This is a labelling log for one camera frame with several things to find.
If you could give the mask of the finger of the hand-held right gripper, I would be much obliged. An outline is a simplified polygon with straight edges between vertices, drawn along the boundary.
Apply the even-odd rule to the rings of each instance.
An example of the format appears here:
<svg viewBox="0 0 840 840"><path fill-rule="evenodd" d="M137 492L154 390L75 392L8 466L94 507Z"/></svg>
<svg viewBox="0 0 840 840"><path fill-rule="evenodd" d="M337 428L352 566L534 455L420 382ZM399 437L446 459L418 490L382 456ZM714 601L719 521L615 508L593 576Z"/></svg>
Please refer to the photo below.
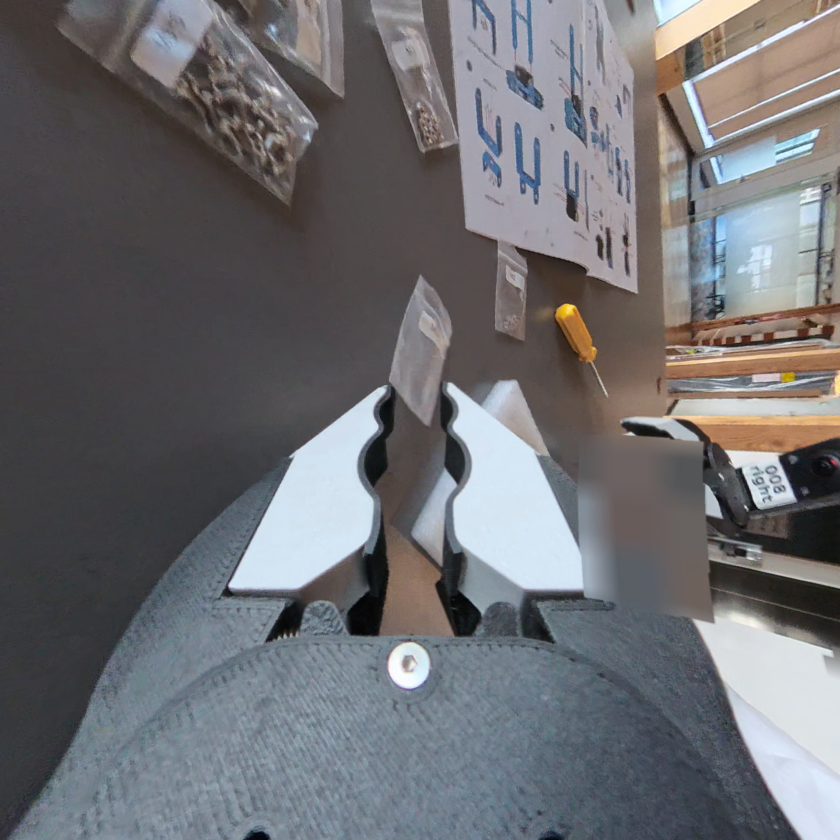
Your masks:
<svg viewBox="0 0 840 840"><path fill-rule="evenodd" d="M709 437L694 423L673 416L633 416L624 418L621 427L625 433L636 437L665 438L699 443L703 453L711 443Z"/></svg>

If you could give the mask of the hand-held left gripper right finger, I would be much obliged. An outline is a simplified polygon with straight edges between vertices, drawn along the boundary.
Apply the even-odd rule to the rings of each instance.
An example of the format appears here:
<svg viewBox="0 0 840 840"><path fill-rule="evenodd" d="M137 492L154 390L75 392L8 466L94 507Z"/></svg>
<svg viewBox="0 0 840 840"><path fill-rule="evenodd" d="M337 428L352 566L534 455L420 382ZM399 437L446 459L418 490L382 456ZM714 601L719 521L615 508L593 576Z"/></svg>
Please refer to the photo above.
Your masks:
<svg viewBox="0 0 840 840"><path fill-rule="evenodd" d="M487 623L494 605L526 634L539 602L584 597L576 486L452 382L442 384L444 466L455 482L444 507L438 594L457 636Z"/></svg>

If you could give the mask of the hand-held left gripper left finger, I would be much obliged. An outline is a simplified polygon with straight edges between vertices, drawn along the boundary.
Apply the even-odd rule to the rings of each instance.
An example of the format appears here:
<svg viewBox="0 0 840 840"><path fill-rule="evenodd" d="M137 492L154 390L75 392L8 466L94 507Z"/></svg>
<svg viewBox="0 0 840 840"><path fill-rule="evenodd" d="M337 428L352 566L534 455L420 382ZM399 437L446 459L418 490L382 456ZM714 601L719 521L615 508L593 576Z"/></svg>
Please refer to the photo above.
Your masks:
<svg viewBox="0 0 840 840"><path fill-rule="evenodd" d="M382 501L395 393L375 389L290 457L238 562L232 595L334 604L352 634L377 635L389 576Z"/></svg>

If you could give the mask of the clear bag with few screws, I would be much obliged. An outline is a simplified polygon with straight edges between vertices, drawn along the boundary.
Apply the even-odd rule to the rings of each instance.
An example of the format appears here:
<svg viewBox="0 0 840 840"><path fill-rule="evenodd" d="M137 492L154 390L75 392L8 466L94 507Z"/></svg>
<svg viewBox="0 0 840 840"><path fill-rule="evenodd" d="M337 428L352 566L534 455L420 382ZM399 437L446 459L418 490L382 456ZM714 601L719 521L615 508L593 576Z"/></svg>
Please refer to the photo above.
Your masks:
<svg viewBox="0 0 840 840"><path fill-rule="evenodd" d="M419 276L395 345L389 382L407 407L430 426L452 340L452 322L436 290Z"/></svg>

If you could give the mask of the clear bag of tiny nuts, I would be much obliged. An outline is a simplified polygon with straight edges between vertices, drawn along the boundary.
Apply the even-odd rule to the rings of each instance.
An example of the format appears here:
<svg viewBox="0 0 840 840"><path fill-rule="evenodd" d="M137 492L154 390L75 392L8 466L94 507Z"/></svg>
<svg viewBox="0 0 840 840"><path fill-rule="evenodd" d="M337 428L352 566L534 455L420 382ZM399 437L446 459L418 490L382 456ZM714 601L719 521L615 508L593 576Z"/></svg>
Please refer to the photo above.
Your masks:
<svg viewBox="0 0 840 840"><path fill-rule="evenodd" d="M524 341L526 335L527 260L512 245L497 242L495 329Z"/></svg>

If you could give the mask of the dark grey desk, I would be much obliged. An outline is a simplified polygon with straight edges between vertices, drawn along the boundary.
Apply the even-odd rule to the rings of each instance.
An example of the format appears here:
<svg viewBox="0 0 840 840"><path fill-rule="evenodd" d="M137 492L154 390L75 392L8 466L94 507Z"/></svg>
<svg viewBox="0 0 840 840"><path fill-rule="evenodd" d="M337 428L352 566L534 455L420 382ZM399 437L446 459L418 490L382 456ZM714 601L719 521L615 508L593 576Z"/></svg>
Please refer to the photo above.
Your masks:
<svg viewBox="0 0 840 840"><path fill-rule="evenodd" d="M638 294L529 255L519 342L458 153L418 151L368 3L344 5L343 100L281 68L319 123L286 207L72 45L62 2L2 2L2 838L177 556L387 383L418 276L452 319L446 377L518 380L573 476L580 437L662 411L657 15L605 5L639 96Z"/></svg>

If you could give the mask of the white foam sheet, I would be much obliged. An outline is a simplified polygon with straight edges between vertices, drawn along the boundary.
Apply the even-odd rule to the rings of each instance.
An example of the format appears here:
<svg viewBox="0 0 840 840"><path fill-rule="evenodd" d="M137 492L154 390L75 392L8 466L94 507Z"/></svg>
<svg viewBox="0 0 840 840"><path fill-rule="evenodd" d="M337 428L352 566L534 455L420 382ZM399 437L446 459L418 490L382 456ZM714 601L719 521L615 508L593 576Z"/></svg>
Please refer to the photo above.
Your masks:
<svg viewBox="0 0 840 840"><path fill-rule="evenodd" d="M518 381L483 385L474 395L483 396L481 407L537 455L550 455ZM413 543L438 568L443 567L444 561L446 501L457 487L457 482L446 470L444 458L445 451L442 451L436 453L433 459L431 477L424 479L423 500L410 529Z"/></svg>

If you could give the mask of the black metal case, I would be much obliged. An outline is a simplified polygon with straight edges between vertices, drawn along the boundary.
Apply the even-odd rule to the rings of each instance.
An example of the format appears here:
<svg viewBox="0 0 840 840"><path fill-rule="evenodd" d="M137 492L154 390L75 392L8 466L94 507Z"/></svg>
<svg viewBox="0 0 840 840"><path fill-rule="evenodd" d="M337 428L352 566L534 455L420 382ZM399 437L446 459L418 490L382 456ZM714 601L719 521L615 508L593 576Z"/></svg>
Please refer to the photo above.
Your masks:
<svg viewBox="0 0 840 840"><path fill-rule="evenodd" d="M816 560L769 534L708 536L710 591L718 611L784 623L838 625L838 559Z"/></svg>

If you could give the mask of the robot assembly instruction sheet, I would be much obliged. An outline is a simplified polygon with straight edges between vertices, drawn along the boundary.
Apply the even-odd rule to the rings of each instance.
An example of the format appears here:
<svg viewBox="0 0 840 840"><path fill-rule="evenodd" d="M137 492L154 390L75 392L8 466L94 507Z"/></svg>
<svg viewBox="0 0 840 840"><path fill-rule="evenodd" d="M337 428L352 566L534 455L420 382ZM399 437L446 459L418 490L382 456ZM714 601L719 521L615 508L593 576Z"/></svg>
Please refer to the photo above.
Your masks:
<svg viewBox="0 0 840 840"><path fill-rule="evenodd" d="M448 9L468 231L637 292L634 72L604 3Z"/></svg>

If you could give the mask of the clear plastic parts bag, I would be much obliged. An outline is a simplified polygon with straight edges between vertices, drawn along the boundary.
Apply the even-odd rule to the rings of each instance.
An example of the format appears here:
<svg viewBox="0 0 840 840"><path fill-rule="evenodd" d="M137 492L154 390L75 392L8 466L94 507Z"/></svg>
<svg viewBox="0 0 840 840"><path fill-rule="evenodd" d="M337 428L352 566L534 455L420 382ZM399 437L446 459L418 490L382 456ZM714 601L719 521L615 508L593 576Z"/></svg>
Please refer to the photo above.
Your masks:
<svg viewBox="0 0 840 840"><path fill-rule="evenodd" d="M59 31L291 205L317 120L217 2L67 2Z"/></svg>

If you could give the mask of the clear bag of round nuts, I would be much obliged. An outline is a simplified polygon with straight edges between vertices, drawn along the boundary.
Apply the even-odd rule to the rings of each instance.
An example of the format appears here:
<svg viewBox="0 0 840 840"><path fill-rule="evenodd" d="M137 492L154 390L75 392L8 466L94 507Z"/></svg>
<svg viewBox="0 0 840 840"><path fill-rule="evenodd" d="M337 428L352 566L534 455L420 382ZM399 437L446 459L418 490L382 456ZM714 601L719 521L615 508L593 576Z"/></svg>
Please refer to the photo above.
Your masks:
<svg viewBox="0 0 840 840"><path fill-rule="evenodd" d="M423 153L458 144L420 1L372 1L371 9L406 115Z"/></svg>

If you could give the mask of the clear bag of bronze screws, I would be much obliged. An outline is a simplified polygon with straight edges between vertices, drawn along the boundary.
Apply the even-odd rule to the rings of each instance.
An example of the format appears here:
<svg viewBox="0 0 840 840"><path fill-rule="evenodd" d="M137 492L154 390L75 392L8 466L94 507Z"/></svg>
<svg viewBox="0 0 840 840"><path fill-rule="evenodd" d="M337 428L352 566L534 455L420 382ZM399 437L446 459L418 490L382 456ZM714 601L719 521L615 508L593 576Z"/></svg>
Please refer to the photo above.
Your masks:
<svg viewBox="0 0 840 840"><path fill-rule="evenodd" d="M250 37L344 98L341 1L241 2Z"/></svg>

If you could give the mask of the wooden rail frame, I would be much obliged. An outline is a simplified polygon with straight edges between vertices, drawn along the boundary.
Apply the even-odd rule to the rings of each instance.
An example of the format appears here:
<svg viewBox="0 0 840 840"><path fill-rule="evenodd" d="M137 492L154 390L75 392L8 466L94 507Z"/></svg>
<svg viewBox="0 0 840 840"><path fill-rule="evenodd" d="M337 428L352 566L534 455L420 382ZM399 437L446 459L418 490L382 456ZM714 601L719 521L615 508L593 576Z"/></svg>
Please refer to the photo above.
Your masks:
<svg viewBox="0 0 840 840"><path fill-rule="evenodd" d="M666 415L729 449L781 452L839 434L838 303L668 331Z"/></svg>

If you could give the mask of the yellow handled screwdriver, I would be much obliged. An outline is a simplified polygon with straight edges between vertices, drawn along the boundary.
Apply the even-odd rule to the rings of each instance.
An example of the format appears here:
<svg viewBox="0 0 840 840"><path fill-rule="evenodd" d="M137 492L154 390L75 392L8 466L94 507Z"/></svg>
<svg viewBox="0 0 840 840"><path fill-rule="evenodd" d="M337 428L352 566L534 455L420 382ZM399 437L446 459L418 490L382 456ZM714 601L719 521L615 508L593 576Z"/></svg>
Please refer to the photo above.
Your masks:
<svg viewBox="0 0 840 840"><path fill-rule="evenodd" d="M597 350L578 308L573 304L565 303L556 309L554 318L572 351L581 362L590 366L604 397L608 398L609 394L595 365Z"/></svg>

